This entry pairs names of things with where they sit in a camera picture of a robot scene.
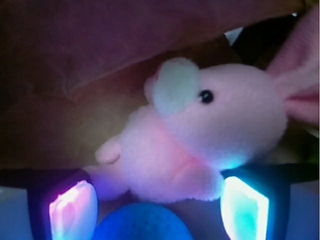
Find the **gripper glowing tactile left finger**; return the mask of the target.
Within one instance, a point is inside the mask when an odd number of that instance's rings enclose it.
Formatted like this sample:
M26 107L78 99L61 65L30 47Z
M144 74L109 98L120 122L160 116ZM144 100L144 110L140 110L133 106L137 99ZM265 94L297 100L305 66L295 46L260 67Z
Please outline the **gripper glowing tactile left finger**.
M35 240L90 240L98 197L82 169L28 170L28 210Z

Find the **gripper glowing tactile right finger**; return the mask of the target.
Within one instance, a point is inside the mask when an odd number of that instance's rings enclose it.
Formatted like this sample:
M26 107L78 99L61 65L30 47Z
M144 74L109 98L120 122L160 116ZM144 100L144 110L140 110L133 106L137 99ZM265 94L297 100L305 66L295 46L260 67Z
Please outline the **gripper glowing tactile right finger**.
M283 240L290 185L284 166L242 166L224 170L220 212L231 240Z

